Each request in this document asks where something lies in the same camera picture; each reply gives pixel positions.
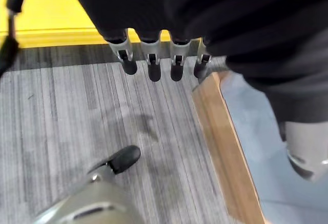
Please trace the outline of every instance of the black fabric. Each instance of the black fabric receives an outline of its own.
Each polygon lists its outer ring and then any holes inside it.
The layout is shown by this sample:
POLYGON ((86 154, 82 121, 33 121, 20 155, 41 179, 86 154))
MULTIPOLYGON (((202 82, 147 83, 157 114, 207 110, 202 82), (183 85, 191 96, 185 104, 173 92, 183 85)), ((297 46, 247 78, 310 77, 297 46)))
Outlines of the black fabric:
POLYGON ((100 34, 169 29, 268 97, 278 121, 328 120, 328 0, 79 0, 100 34))

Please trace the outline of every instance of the wooden edge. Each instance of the wooden edge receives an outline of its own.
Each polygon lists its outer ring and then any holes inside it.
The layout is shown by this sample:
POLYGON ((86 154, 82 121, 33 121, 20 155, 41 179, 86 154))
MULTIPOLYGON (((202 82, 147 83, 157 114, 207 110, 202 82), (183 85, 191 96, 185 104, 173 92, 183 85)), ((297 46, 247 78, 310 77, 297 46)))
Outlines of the wooden edge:
POLYGON ((212 73, 193 92, 204 137, 219 179, 228 213, 245 224, 268 224, 226 102, 221 80, 228 72, 212 73))

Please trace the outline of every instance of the floor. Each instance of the floor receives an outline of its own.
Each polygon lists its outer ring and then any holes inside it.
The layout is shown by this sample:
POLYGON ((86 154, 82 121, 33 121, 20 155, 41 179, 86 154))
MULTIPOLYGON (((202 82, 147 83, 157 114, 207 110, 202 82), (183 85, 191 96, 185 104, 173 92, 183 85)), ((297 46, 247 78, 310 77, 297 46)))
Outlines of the floor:
MULTIPOLYGON (((116 183, 146 223, 228 224, 191 98, 195 57, 182 81, 127 76, 108 46, 23 51, 0 84, 0 224, 31 223, 95 163, 131 144, 140 161, 116 183)), ((222 59, 214 59, 219 70, 222 59)))

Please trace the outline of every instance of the yellow baseboard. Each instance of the yellow baseboard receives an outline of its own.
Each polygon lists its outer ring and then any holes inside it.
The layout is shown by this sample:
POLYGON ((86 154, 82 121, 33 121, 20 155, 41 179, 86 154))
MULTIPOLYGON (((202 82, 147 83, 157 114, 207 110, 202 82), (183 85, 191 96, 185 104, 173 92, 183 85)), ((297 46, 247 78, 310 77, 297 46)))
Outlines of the yellow baseboard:
MULTIPOLYGON (((0 41, 7 35, 6 0, 0 0, 0 41)), ((104 44, 78 0, 24 0, 23 12, 15 21, 16 37, 22 48, 104 44)), ((129 29, 131 42, 140 42, 129 29)), ((163 30, 161 41, 169 41, 163 30)))

